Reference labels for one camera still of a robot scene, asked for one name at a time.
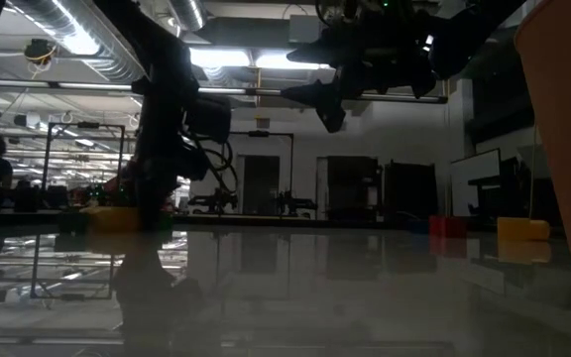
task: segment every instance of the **glossy table surface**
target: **glossy table surface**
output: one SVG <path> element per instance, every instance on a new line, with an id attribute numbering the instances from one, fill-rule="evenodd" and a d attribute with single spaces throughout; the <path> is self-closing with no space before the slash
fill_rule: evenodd
<path id="1" fill-rule="evenodd" d="M 571 258 L 491 234 L 0 229 L 0 355 L 77 353 L 571 356 Z"/>

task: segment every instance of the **whiteboard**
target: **whiteboard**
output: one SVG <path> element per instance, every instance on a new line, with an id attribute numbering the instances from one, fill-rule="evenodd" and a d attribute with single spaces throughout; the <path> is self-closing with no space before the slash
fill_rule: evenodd
<path id="1" fill-rule="evenodd" d="M 451 193 L 453 215 L 469 217 L 468 205 L 478 205 L 477 187 L 468 184 L 471 179 L 495 177 L 500 174 L 500 151 L 493 150 L 451 163 Z"/>

